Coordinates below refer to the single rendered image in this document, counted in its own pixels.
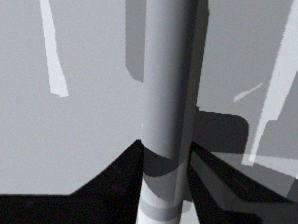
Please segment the white cylindrical tube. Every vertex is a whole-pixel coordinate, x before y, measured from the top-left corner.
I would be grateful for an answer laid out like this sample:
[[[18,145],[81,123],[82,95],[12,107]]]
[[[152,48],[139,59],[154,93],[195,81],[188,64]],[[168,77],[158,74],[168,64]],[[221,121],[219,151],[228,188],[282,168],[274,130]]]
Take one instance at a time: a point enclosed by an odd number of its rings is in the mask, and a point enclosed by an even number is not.
[[[212,0],[147,0],[138,224],[180,224]]]

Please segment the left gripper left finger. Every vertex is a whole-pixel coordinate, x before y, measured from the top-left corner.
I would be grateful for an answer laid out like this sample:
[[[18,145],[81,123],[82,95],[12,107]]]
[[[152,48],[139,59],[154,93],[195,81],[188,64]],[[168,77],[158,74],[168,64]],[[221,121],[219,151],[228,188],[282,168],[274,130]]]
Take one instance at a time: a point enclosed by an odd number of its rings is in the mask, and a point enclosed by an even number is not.
[[[69,195],[0,194],[0,224],[136,224],[143,162],[137,139]]]

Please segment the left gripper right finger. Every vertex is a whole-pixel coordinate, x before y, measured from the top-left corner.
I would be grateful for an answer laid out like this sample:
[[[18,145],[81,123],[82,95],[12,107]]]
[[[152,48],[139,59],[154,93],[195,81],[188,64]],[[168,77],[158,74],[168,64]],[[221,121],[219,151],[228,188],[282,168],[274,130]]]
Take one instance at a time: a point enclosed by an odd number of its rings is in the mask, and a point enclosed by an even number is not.
[[[298,202],[192,141],[186,173],[199,224],[298,224]]]

